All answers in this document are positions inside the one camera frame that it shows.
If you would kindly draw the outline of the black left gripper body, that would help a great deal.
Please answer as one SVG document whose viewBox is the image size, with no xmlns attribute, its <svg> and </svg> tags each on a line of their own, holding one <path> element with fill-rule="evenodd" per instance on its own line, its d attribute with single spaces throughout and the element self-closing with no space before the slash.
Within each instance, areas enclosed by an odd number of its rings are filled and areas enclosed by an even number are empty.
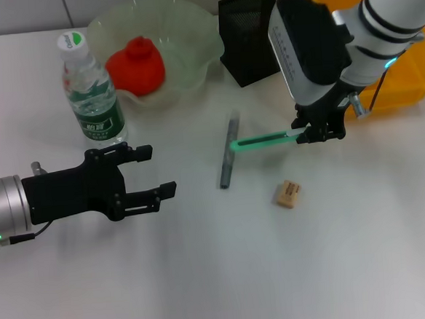
<svg viewBox="0 0 425 319">
<path fill-rule="evenodd" d="M 97 211 L 110 221 L 125 217 L 126 189 L 119 171 L 123 148 L 90 149 L 74 168 L 23 178 L 32 224 Z"/>
</svg>

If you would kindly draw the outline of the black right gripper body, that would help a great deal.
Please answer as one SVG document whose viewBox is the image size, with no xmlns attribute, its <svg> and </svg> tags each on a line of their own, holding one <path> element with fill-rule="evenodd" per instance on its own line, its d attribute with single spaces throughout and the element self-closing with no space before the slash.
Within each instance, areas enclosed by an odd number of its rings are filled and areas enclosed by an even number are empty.
<svg viewBox="0 0 425 319">
<path fill-rule="evenodd" d="M 349 105 L 348 94 L 350 86 L 333 87 L 316 102 L 305 105 L 295 105 L 297 111 L 294 125 L 321 122 L 342 122 Z"/>
</svg>

